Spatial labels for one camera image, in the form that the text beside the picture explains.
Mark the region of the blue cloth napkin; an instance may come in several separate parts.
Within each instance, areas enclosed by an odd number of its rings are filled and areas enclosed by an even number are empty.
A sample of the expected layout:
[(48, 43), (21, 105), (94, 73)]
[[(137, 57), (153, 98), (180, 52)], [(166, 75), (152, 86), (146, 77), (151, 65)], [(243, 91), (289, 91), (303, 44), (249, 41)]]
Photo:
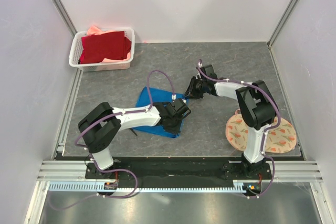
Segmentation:
[[(154, 125), (154, 126), (137, 126), (135, 127), (136, 130), (142, 131), (142, 132), (147, 132), (151, 133), (154, 135), (159, 135), (159, 136), (164, 136), (164, 137), (170, 137), (170, 138), (177, 138), (179, 137), (180, 134), (171, 134), (166, 131), (164, 131), (163, 127), (160, 126), (160, 119), (163, 116), (169, 116), (165, 106), (168, 105), (169, 103), (173, 102), (174, 100), (172, 99), (173, 93), (157, 88), (143, 88), (141, 91), (138, 101), (136, 103), (136, 107), (143, 107), (146, 105), (149, 105), (150, 102), (153, 102), (153, 108), (157, 109), (159, 112), (159, 121)], [(183, 99), (183, 95), (177, 93), (176, 94), (176, 99), (181, 98)]]

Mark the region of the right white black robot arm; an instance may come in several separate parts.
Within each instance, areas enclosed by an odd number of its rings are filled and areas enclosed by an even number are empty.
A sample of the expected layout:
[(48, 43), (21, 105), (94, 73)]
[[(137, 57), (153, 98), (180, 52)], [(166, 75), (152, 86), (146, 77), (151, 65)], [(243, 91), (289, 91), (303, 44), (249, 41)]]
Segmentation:
[(187, 99), (201, 99), (204, 94), (237, 100), (243, 121), (247, 125), (247, 146), (243, 152), (244, 163), (241, 174), (248, 179), (259, 173), (265, 156), (266, 137), (279, 109), (266, 84), (259, 80), (253, 83), (236, 82), (228, 79), (215, 80), (195, 76), (184, 93)]

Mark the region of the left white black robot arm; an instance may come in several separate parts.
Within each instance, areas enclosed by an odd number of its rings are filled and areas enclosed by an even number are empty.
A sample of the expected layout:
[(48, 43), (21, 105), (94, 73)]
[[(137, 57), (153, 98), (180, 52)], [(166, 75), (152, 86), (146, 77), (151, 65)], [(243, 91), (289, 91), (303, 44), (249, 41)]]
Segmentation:
[(118, 132), (145, 126), (179, 134), (183, 119), (190, 113), (181, 98), (129, 109), (113, 108), (108, 102), (103, 102), (78, 123), (78, 138), (84, 140), (84, 147), (98, 165), (97, 173), (103, 178), (111, 178), (115, 165), (109, 145)]

